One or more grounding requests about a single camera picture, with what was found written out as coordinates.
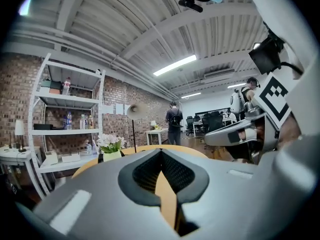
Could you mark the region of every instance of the black cable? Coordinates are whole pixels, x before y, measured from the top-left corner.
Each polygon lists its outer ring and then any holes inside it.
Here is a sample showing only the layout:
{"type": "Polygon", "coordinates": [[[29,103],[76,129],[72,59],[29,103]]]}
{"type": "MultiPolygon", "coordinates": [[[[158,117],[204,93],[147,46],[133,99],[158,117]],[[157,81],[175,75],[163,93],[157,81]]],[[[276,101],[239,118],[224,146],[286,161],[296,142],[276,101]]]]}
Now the black cable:
{"type": "Polygon", "coordinates": [[[291,69],[293,69],[295,72],[297,72],[300,76],[302,76],[303,72],[300,70],[300,68],[298,68],[297,66],[295,65],[292,65],[288,62],[281,62],[281,64],[279,66],[276,66],[274,67],[271,72],[275,71],[276,69],[281,69],[281,66],[286,66],[286,67],[289,67],[291,69]]]}

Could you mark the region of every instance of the flower pot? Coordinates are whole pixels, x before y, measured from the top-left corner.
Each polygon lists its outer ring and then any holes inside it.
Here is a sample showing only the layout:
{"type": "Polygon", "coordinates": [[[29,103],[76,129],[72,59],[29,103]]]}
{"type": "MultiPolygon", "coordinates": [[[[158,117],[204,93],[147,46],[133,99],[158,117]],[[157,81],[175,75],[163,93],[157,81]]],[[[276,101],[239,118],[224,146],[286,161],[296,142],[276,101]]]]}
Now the flower pot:
{"type": "Polygon", "coordinates": [[[110,160],[113,160],[113,159],[117,159],[117,158],[121,158],[120,150],[118,150],[117,152],[113,152],[113,153],[105,153],[105,152],[103,152],[103,161],[104,162],[110,161],[110,160]]]}

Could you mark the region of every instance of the jeans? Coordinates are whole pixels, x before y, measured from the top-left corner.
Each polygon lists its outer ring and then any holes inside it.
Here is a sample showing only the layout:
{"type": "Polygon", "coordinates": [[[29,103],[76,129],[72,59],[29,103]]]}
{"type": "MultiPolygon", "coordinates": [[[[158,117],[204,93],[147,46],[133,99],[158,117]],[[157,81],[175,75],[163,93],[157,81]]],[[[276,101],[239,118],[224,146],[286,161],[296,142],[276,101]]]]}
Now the jeans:
{"type": "Polygon", "coordinates": [[[181,131],[168,132],[168,142],[170,145],[181,146],[181,131]]]}

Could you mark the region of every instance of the ceiling light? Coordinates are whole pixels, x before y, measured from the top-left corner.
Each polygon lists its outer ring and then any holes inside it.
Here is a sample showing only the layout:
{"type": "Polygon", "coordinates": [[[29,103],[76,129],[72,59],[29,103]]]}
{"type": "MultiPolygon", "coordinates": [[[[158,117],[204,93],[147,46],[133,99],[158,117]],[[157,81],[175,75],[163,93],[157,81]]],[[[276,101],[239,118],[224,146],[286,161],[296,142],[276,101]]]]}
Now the ceiling light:
{"type": "Polygon", "coordinates": [[[261,45],[260,42],[255,42],[253,45],[253,49],[257,49],[261,45]]]}
{"type": "Polygon", "coordinates": [[[239,83],[239,84],[235,84],[235,85],[230,85],[228,86],[228,89],[229,88],[233,88],[233,87],[238,87],[238,86],[244,86],[246,83],[239,83]]]}
{"type": "Polygon", "coordinates": [[[182,66],[184,64],[193,62],[195,60],[197,60],[196,55],[192,55],[190,57],[187,57],[187,58],[184,58],[182,60],[179,60],[179,61],[177,61],[177,62],[175,62],[175,63],[173,63],[173,64],[171,64],[169,66],[166,66],[166,67],[158,70],[157,72],[154,72],[153,74],[158,77],[158,76],[160,76],[160,75],[162,75],[162,74],[164,74],[164,73],[166,73],[166,72],[168,72],[170,70],[174,70],[177,67],[180,67],[180,66],[182,66]]]}
{"type": "Polygon", "coordinates": [[[191,97],[191,96],[200,95],[200,94],[201,94],[201,92],[198,92],[198,93],[191,94],[191,95],[188,95],[188,96],[183,96],[183,97],[181,97],[181,99],[188,98],[188,97],[191,97]]]}
{"type": "Polygon", "coordinates": [[[30,2],[31,0],[24,0],[23,4],[20,6],[19,14],[21,16],[28,15],[30,2]]]}

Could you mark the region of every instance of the ceiling beam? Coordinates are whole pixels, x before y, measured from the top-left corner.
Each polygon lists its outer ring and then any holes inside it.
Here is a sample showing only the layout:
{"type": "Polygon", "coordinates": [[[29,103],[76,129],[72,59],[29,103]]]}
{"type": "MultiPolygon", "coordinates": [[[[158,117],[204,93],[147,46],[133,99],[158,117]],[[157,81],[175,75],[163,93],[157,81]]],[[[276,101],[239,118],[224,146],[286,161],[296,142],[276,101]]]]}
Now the ceiling beam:
{"type": "Polygon", "coordinates": [[[195,60],[188,64],[185,64],[179,67],[180,70],[174,69],[170,72],[161,74],[157,76],[157,80],[161,82],[166,82],[172,80],[173,78],[177,78],[181,73],[188,73],[193,71],[199,71],[205,68],[209,68],[219,64],[225,64],[230,62],[236,62],[241,60],[250,59],[249,51],[234,51],[225,54],[219,54],[217,56],[212,56],[204,59],[195,60]]]}
{"type": "MultiPolygon", "coordinates": [[[[83,0],[63,0],[56,22],[56,28],[65,32],[69,32],[71,25],[76,17],[77,11],[83,0]]],[[[56,44],[54,49],[61,51],[61,45],[56,44]]]]}
{"type": "MultiPolygon", "coordinates": [[[[214,3],[203,6],[202,13],[193,10],[185,10],[160,22],[155,27],[161,35],[165,35],[177,28],[193,22],[229,15],[258,16],[259,13],[253,3],[214,3]]],[[[154,28],[150,28],[136,40],[134,40],[130,45],[128,45],[128,47],[121,52],[120,56],[128,60],[146,45],[158,38],[159,34],[157,31],[154,28]]]]}
{"type": "Polygon", "coordinates": [[[139,80],[134,79],[133,77],[128,77],[127,75],[124,75],[120,72],[110,69],[109,67],[103,66],[93,61],[89,61],[79,56],[68,54],[63,51],[57,51],[57,50],[46,48],[43,46],[24,44],[20,42],[7,42],[3,45],[1,52],[32,55],[32,56],[38,56],[43,58],[45,58],[48,53],[51,53],[51,57],[50,57],[51,59],[58,60],[64,63],[70,63],[79,67],[83,67],[93,72],[96,72],[97,69],[105,70],[106,76],[118,79],[122,82],[126,82],[132,86],[143,89],[167,101],[172,101],[172,98],[162,94],[157,90],[150,88],[146,84],[142,83],[139,80]]]}
{"type": "Polygon", "coordinates": [[[181,95],[192,94],[193,92],[197,92],[197,91],[207,92],[208,90],[212,90],[219,87],[222,87],[222,89],[227,89],[228,84],[234,85],[237,82],[245,83],[245,80],[247,80],[249,77],[256,77],[258,75],[260,75],[260,72],[258,71],[258,69],[253,68],[251,70],[244,70],[241,72],[237,72],[230,79],[201,84],[191,88],[189,88],[188,85],[185,84],[183,85],[183,87],[185,87],[183,89],[179,89],[177,91],[174,91],[171,89],[170,91],[174,92],[178,96],[181,96],[181,95]]]}

